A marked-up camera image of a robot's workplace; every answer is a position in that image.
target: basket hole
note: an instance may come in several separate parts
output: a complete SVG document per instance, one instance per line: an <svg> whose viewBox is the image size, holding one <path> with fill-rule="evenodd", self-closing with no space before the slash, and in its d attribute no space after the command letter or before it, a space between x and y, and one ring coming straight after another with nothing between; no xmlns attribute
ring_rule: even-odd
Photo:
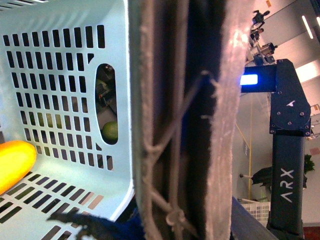
<svg viewBox="0 0 320 240"><path fill-rule="evenodd" d="M85 27L86 47L92 49L94 47L94 39L92 35L92 26Z"/></svg>
<svg viewBox="0 0 320 240"><path fill-rule="evenodd" d="M86 93L87 92L86 78L84 76L79 76L79 85L80 85L80 92Z"/></svg>
<svg viewBox="0 0 320 240"><path fill-rule="evenodd" d="M87 99L85 97L81 98L81 106L82 106L82 112L84 114L88 113L88 105L87 105Z"/></svg>
<svg viewBox="0 0 320 240"><path fill-rule="evenodd" d="M58 132L58 139L59 139L60 145L61 145L61 146L64 146L64 145L65 145L65 138L64 138L63 133Z"/></svg>
<svg viewBox="0 0 320 240"><path fill-rule="evenodd" d="M44 108L45 109L50 109L50 104L49 104L49 97L47 94L43 95L43 102L44 102Z"/></svg>
<svg viewBox="0 0 320 240"><path fill-rule="evenodd" d="M48 31L42 31L43 46L50 47Z"/></svg>
<svg viewBox="0 0 320 240"><path fill-rule="evenodd" d="M53 44L56 48L60 47L60 37L58 30L52 30Z"/></svg>
<svg viewBox="0 0 320 240"><path fill-rule="evenodd" d="M24 111L20 111L20 114L21 114L22 123L25 125L28 124L26 113Z"/></svg>
<svg viewBox="0 0 320 240"><path fill-rule="evenodd" d="M39 136L38 136L38 131L36 129L32 130L34 141L39 143Z"/></svg>
<svg viewBox="0 0 320 240"><path fill-rule="evenodd" d="M76 200L78 197L80 197L80 195L84 192L85 190L83 190L82 188L80 188L78 191L76 191L69 199L71 201Z"/></svg>
<svg viewBox="0 0 320 240"><path fill-rule="evenodd" d="M58 181L57 180L52 180L50 181L47 185L44 186L45 189L51 188L54 184L56 184Z"/></svg>
<svg viewBox="0 0 320 240"><path fill-rule="evenodd" d="M22 95L20 92L17 92L16 93L16 99L18 100L18 105L19 107L23 107L24 106L24 103L22 101Z"/></svg>
<svg viewBox="0 0 320 240"><path fill-rule="evenodd" d="M44 127L44 126L45 126L45 122L44 122L44 118L43 118L42 113L41 113L41 112L38 112L37 115L38 115L39 125L40 125L41 127Z"/></svg>
<svg viewBox="0 0 320 240"><path fill-rule="evenodd" d="M45 155L47 155L48 157L50 156L50 150L47 146L44 147L44 153Z"/></svg>
<svg viewBox="0 0 320 240"><path fill-rule="evenodd" d="M77 143L77 146L78 148L82 149L83 148L83 143L82 143L82 137L81 135L76 135L76 143Z"/></svg>
<svg viewBox="0 0 320 240"><path fill-rule="evenodd" d="M33 97L34 97L35 107L36 107L37 109L41 109L39 94L36 94L36 93L35 93L35 94L33 95Z"/></svg>
<svg viewBox="0 0 320 240"><path fill-rule="evenodd" d="M14 44L16 47L19 47L19 46L20 46L20 43L19 43L18 34L13 34L13 35L12 35L12 38L13 38L13 44Z"/></svg>
<svg viewBox="0 0 320 240"><path fill-rule="evenodd" d="M58 78L59 78L60 91L65 92L66 91L65 77L63 75L59 75Z"/></svg>
<svg viewBox="0 0 320 240"><path fill-rule="evenodd" d="M66 68L69 71L73 71L74 70L74 61L72 59L72 53L71 52L67 52L65 54L65 59L66 59Z"/></svg>
<svg viewBox="0 0 320 240"><path fill-rule="evenodd" d="M10 190L6 194L11 196L11 195L15 194L16 192L18 192L19 190L23 189L26 185L27 184L25 184L25 183L21 183L20 185L16 186L14 189Z"/></svg>
<svg viewBox="0 0 320 240"><path fill-rule="evenodd" d="M53 209L61 200L56 198L52 202L50 202L41 212L47 214L51 209Z"/></svg>
<svg viewBox="0 0 320 240"><path fill-rule="evenodd" d="M89 161L89 166L91 167L95 166L94 155L92 153L88 153L88 161Z"/></svg>
<svg viewBox="0 0 320 240"><path fill-rule="evenodd" d="M79 161L80 161L81 164L86 164L86 162L85 162L85 154L82 151L79 152Z"/></svg>
<svg viewBox="0 0 320 240"><path fill-rule="evenodd" d="M90 136L85 136L85 142L86 142L86 148L87 149L92 149L92 141Z"/></svg>
<svg viewBox="0 0 320 240"><path fill-rule="evenodd" d="M80 127L80 118L78 116L74 116L74 128L76 131L81 131L81 127Z"/></svg>
<svg viewBox="0 0 320 240"><path fill-rule="evenodd" d="M36 146L35 148L38 154L42 154L42 150L40 146Z"/></svg>
<svg viewBox="0 0 320 240"><path fill-rule="evenodd" d="M14 209L12 209L10 212L8 212L6 215L4 215L2 218L0 218L0 224L5 223L7 220L9 220L11 217L13 217L15 214L17 214L22 207L16 206Z"/></svg>
<svg viewBox="0 0 320 240"><path fill-rule="evenodd" d="M21 80L22 80L22 86L24 89L28 88L28 82L27 82L27 77L25 73L21 73Z"/></svg>
<svg viewBox="0 0 320 240"><path fill-rule="evenodd" d="M68 28L63 29L64 46L71 48L70 30Z"/></svg>
<svg viewBox="0 0 320 240"><path fill-rule="evenodd" d="M15 67L15 63L14 63L14 57L12 55L12 52L11 51L7 51L6 55L8 57L8 62L9 62L10 68L14 68Z"/></svg>
<svg viewBox="0 0 320 240"><path fill-rule="evenodd" d="M56 91L56 81L55 81L55 76L52 74L49 74L49 83L50 83L50 88L51 91Z"/></svg>
<svg viewBox="0 0 320 240"><path fill-rule="evenodd" d="M26 32L22 33L22 40L23 40L23 45L25 47L29 47L30 46L29 37L28 37L28 34Z"/></svg>
<svg viewBox="0 0 320 240"><path fill-rule="evenodd" d="M48 70L54 69L53 64L52 64L52 59L51 59L51 53L46 52L45 53L45 61L46 61L46 67Z"/></svg>
<svg viewBox="0 0 320 240"><path fill-rule="evenodd" d="M36 125L36 119L35 119L35 115L33 112L29 112L29 119L30 119L30 123L32 126L35 126Z"/></svg>
<svg viewBox="0 0 320 240"><path fill-rule="evenodd" d="M71 150L70 151L70 157L71 157L71 162L76 162L76 153L75 151Z"/></svg>
<svg viewBox="0 0 320 240"><path fill-rule="evenodd" d="M53 131L50 131L50 132L49 132L49 136L50 136L51 144L56 145L57 142L56 142L55 133L54 133Z"/></svg>
<svg viewBox="0 0 320 240"><path fill-rule="evenodd" d="M44 66L42 64L41 52L39 52L39 51L35 52L35 60L36 60L36 65L37 65L38 69L44 69Z"/></svg>
<svg viewBox="0 0 320 240"><path fill-rule="evenodd" d="M84 66L84 56L82 53L77 53L76 54L76 61L78 63L78 71L84 71L85 66Z"/></svg>
<svg viewBox="0 0 320 240"><path fill-rule="evenodd" d="M72 96L71 97L71 102L72 102L72 110L74 111L74 112L79 112L79 109L78 109L78 99L77 99L77 97L75 97L75 96Z"/></svg>
<svg viewBox="0 0 320 240"><path fill-rule="evenodd" d="M60 183L58 186L56 186L53 190L52 190L52 192L54 192L54 193L57 193L57 192L59 192L64 186L66 186L67 184L66 183L64 183L64 182L62 182L62 183Z"/></svg>
<svg viewBox="0 0 320 240"><path fill-rule="evenodd" d="M103 25L98 25L96 27L97 37L98 37L98 48L105 48L105 27Z"/></svg>
<svg viewBox="0 0 320 240"><path fill-rule="evenodd" d="M26 51L25 52L25 58L26 58L26 63L28 65L28 68L29 69L33 69L34 68L34 64L32 62L31 52Z"/></svg>
<svg viewBox="0 0 320 240"><path fill-rule="evenodd" d="M75 76L69 76L69 87L70 87L70 92L76 92L76 81L75 81Z"/></svg>
<svg viewBox="0 0 320 240"><path fill-rule="evenodd" d="M53 109L59 110L59 102L58 102L58 96L52 95L52 103L53 103Z"/></svg>
<svg viewBox="0 0 320 240"><path fill-rule="evenodd" d="M17 74L15 72L12 72L11 73L11 76L12 76L12 80L13 80L13 85L16 89L19 88L19 82L18 82L18 77L17 77Z"/></svg>
<svg viewBox="0 0 320 240"><path fill-rule="evenodd" d="M4 204L3 206L0 207L0 213L4 212L5 210L7 210L12 205L13 205L12 202L7 202L6 204Z"/></svg>
<svg viewBox="0 0 320 240"><path fill-rule="evenodd" d="M66 190L63 191L63 193L61 193L60 195L62 197L66 197L69 193L72 192L73 189L75 189L75 186L69 186Z"/></svg>
<svg viewBox="0 0 320 240"><path fill-rule="evenodd" d="M46 182L49 178L47 176L43 177L42 179L40 179L39 181L37 181L35 184L37 185L41 185L44 182Z"/></svg>
<svg viewBox="0 0 320 240"><path fill-rule="evenodd" d="M19 195L17 195L15 198L20 200L23 197L25 197L26 195L28 195L29 193L31 193L35 188L34 187L28 187L26 190L24 190L22 193L20 193Z"/></svg>
<svg viewBox="0 0 320 240"><path fill-rule="evenodd" d="M58 129L62 129L62 121L61 121L61 116L59 114L56 114L55 115L55 123L56 123L56 127Z"/></svg>
<svg viewBox="0 0 320 240"><path fill-rule="evenodd" d="M104 196L98 195L95 197L95 199L89 204L88 208L93 210L95 207L104 199Z"/></svg>
<svg viewBox="0 0 320 240"><path fill-rule="evenodd" d="M84 123L84 131L90 132L90 120L88 117L83 118L83 123Z"/></svg>
<svg viewBox="0 0 320 240"><path fill-rule="evenodd" d="M89 64L95 55L93 53L88 53L87 56L88 56L88 64Z"/></svg>
<svg viewBox="0 0 320 240"><path fill-rule="evenodd" d="M64 233L57 240L67 240L71 236L71 232L64 231Z"/></svg>
<svg viewBox="0 0 320 240"><path fill-rule="evenodd" d="M16 59L18 61L19 68L23 69L25 66L24 66L24 61L22 59L22 54L20 51L16 52Z"/></svg>
<svg viewBox="0 0 320 240"><path fill-rule="evenodd" d="M72 134L67 133L66 137L68 139L69 147L73 148L74 147L74 140L73 140Z"/></svg>
<svg viewBox="0 0 320 240"><path fill-rule="evenodd" d="M43 193L43 191L37 191L37 192L34 193L32 196L30 196L29 198L27 198L27 199L24 201L24 203L25 203L25 204L31 203L33 200L35 200L37 197L39 197L42 193Z"/></svg>
<svg viewBox="0 0 320 240"><path fill-rule="evenodd" d="M61 99L62 99L63 110L68 112L69 111L68 98L66 96L62 96Z"/></svg>
<svg viewBox="0 0 320 240"><path fill-rule="evenodd" d="M47 90L47 84L46 84L45 75L39 74L39 79L40 79L41 89L42 90Z"/></svg>
<svg viewBox="0 0 320 240"><path fill-rule="evenodd" d="M70 204L69 203L64 203L64 204L62 204L54 213L55 214L61 214L64 210L66 210L67 209L67 207L69 207L70 206Z"/></svg>
<svg viewBox="0 0 320 240"><path fill-rule="evenodd" d="M103 169L104 168L104 159L101 154L97 154L97 162L98 162L98 168Z"/></svg>
<svg viewBox="0 0 320 240"><path fill-rule="evenodd" d="M98 144L95 144L95 149L98 151L102 151L102 148Z"/></svg>
<svg viewBox="0 0 320 240"><path fill-rule="evenodd" d="M112 156L106 156L106 167L109 171L114 170L114 162L112 160Z"/></svg>
<svg viewBox="0 0 320 240"><path fill-rule="evenodd" d="M71 130L71 122L69 116L64 116L65 128Z"/></svg>
<svg viewBox="0 0 320 240"><path fill-rule="evenodd" d="M97 114L102 111L108 114L104 119L107 125L102 128L101 137L107 144L114 145L118 141L118 117L110 104L115 102L117 105L116 73L109 64L101 64L96 70L95 99Z"/></svg>
<svg viewBox="0 0 320 240"><path fill-rule="evenodd" d="M81 205L85 205L91 198L92 196L94 195L93 192L88 192L80 201L79 201L79 204Z"/></svg>
<svg viewBox="0 0 320 240"><path fill-rule="evenodd" d="M29 93L25 93L25 101L28 108L32 108L31 98Z"/></svg>
<svg viewBox="0 0 320 240"><path fill-rule="evenodd" d="M51 240L57 232L59 232L61 227L54 226L41 240Z"/></svg>
<svg viewBox="0 0 320 240"><path fill-rule="evenodd" d="M47 144L48 143L48 140L47 140L47 134L46 134L46 131L44 130L41 130L41 137L42 137L42 141L43 143Z"/></svg>
<svg viewBox="0 0 320 240"><path fill-rule="evenodd" d="M55 53L56 69L63 70L64 65L62 63L62 54L60 52Z"/></svg>
<svg viewBox="0 0 320 240"><path fill-rule="evenodd" d="M40 174L35 174L34 176L30 177L28 179L28 181L33 182L34 180L36 180L37 178L39 178L41 175Z"/></svg>
<svg viewBox="0 0 320 240"><path fill-rule="evenodd" d="M39 47L39 36L38 33L36 31L32 32L32 41L33 41L33 46L34 47Z"/></svg>
<svg viewBox="0 0 320 240"><path fill-rule="evenodd" d="M76 48L82 48L82 40L81 40L81 28L74 28L74 42Z"/></svg>
<svg viewBox="0 0 320 240"><path fill-rule="evenodd" d="M9 41L9 36L8 35L3 35L3 41L4 41L4 45L6 47L10 46L10 41Z"/></svg>

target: yellow object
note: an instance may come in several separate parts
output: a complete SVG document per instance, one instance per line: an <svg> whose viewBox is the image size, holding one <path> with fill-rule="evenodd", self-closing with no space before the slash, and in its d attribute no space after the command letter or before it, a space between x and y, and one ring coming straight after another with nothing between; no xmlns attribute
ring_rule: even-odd
<svg viewBox="0 0 320 240"><path fill-rule="evenodd" d="M0 144L0 195L19 182L36 162L34 146L25 141Z"/></svg>

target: white wall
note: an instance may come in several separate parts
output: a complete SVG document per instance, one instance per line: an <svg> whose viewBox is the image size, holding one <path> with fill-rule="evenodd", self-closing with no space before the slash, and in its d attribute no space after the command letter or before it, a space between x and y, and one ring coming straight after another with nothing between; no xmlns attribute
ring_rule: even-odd
<svg viewBox="0 0 320 240"><path fill-rule="evenodd" d="M310 105L320 103L320 77L303 82L302 88ZM310 149L320 148L320 138L305 141L305 154ZM320 226L320 154L313 155L315 171L308 172L306 189L303 190L302 220L305 226Z"/></svg>
<svg viewBox="0 0 320 240"><path fill-rule="evenodd" d="M310 155L310 149L320 148L320 139L306 141L305 154ZM302 221L304 226L320 226L320 154L313 155L315 171L306 174L306 189L303 190Z"/></svg>

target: ceiling light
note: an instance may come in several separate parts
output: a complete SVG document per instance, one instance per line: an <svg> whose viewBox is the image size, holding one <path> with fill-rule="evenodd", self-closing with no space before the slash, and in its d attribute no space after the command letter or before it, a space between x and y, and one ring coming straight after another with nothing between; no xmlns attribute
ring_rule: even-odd
<svg viewBox="0 0 320 240"><path fill-rule="evenodd" d="M306 30L308 31L308 34L309 34L310 38L311 38L311 39L314 39L314 36L312 35L311 30L310 30L310 27L309 27L309 25L308 25L308 23L307 23L306 17L305 17L305 16L302 16L302 20L303 20L303 22L304 22L304 25L305 25L305 27L306 27Z"/></svg>

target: white crate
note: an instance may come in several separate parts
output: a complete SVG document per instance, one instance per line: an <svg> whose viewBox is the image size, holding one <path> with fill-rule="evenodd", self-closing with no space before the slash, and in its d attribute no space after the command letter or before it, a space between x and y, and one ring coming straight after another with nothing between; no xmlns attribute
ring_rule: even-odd
<svg viewBox="0 0 320 240"><path fill-rule="evenodd" d="M257 219L263 226L267 226L270 212L270 202L257 202L242 204L255 219Z"/></svg>
<svg viewBox="0 0 320 240"><path fill-rule="evenodd" d="M127 0L0 0L1 131L38 152L31 173L0 195L1 240L74 239L80 227L46 219L77 208L115 220L130 202L128 15ZM101 64L115 69L114 145L96 114ZM30 114L49 114L52 124Z"/></svg>

